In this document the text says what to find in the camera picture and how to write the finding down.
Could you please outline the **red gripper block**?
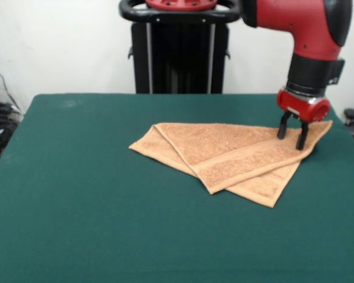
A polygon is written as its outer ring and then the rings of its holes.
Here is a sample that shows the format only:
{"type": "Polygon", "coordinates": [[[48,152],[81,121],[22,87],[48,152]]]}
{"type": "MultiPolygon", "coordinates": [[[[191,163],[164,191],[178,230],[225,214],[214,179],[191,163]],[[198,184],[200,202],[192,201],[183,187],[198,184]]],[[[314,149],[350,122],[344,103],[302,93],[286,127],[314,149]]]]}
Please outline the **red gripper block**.
{"type": "Polygon", "coordinates": [[[284,139],[287,131],[287,122],[291,114],[301,121],[301,133],[297,139],[296,149],[303,150],[309,132],[309,123],[322,121],[330,111],[330,103],[326,98],[304,98],[281,89],[277,94],[277,104],[285,111],[277,133],[279,139],[284,139]]]}

